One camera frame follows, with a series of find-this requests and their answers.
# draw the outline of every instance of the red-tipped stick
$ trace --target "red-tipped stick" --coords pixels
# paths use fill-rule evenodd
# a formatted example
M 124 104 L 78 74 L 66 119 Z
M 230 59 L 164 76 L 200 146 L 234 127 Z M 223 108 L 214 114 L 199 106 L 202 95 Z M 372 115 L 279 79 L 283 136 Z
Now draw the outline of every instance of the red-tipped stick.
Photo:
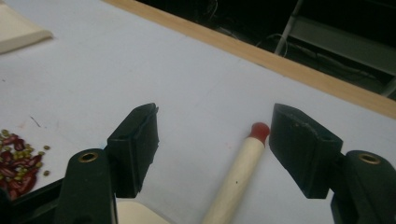
M 216 199 L 207 211 L 203 224 L 230 223 L 265 149 L 265 139 L 269 133 L 270 129 L 266 124 L 260 122 L 253 124 L 251 133 L 245 139 Z

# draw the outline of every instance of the red bean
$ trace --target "red bean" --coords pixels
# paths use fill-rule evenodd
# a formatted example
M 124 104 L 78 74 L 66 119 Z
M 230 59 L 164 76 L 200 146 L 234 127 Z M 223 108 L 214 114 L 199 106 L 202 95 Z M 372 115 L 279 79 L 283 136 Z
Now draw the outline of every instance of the red bean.
M 28 173 L 26 173 L 26 175 L 23 176 L 21 188 L 18 189 L 20 195 L 29 192 L 35 186 L 35 182 L 37 181 L 37 177 L 35 176 L 35 174 L 37 173 L 37 171 L 38 170 L 36 170 L 35 172 L 29 171 Z
M 18 138 L 14 141 L 14 149 L 17 151 L 22 151 L 25 149 L 23 139 Z
M 16 189 L 16 190 L 18 190 L 20 188 L 21 188 L 21 183 L 18 182 L 17 180 L 12 179 L 12 180 L 10 180 L 8 182 L 8 189 Z
M 41 161 L 42 157 L 43 157 L 42 155 L 33 156 L 32 159 L 30 159 L 28 162 L 26 162 L 25 166 L 26 167 L 35 166 L 38 162 Z
M 14 178 L 15 175 L 17 175 L 17 172 L 2 165 L 0 166 L 0 173 L 5 176 L 5 177 L 10 177 L 10 178 Z
M 3 146 L 11 145 L 15 142 L 15 140 L 19 139 L 19 137 L 13 133 L 10 137 L 3 139 Z
M 8 190 L 8 195 L 9 195 L 9 198 L 11 199 L 11 201 L 14 201 L 14 200 L 16 200 L 17 198 L 20 197 L 20 194 L 15 189 L 9 189 Z
M 3 162 L 12 161 L 12 153 L 10 151 L 4 151 L 0 154 L 0 157 L 3 159 Z
M 16 168 L 18 166 L 25 166 L 26 162 L 28 162 L 29 159 L 27 158 L 22 158 L 22 159 L 17 159 L 15 161 L 13 161 L 9 166 L 12 168 Z

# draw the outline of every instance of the red tip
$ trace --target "red tip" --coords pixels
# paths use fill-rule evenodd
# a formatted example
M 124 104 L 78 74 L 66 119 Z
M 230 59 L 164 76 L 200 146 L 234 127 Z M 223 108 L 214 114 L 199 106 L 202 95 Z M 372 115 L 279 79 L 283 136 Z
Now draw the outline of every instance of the red tip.
M 251 132 L 248 137 L 259 139 L 265 145 L 265 139 L 270 134 L 270 128 L 261 122 L 254 123 L 251 126 Z

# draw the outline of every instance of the dried seed pile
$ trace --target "dried seed pile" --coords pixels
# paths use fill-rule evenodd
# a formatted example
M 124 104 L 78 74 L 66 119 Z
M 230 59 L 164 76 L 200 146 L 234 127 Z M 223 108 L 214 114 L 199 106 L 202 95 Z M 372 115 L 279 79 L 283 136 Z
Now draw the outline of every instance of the dried seed pile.
M 0 133 L 0 189 L 11 200 L 28 193 L 35 186 L 37 173 L 43 166 L 44 151 L 34 155 L 35 149 L 8 130 Z

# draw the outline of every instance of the brass screw hole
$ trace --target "brass screw hole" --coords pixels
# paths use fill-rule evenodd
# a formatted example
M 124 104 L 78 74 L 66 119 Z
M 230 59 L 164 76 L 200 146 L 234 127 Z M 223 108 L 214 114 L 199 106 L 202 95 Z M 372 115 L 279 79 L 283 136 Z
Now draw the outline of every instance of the brass screw hole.
M 90 162 L 94 161 L 98 158 L 98 154 L 96 152 L 88 152 L 78 158 L 79 162 Z
M 377 165 L 381 162 L 381 160 L 373 155 L 370 154 L 366 154 L 366 153 L 361 153 L 359 154 L 359 159 L 361 159 L 361 161 L 370 163 L 372 165 Z

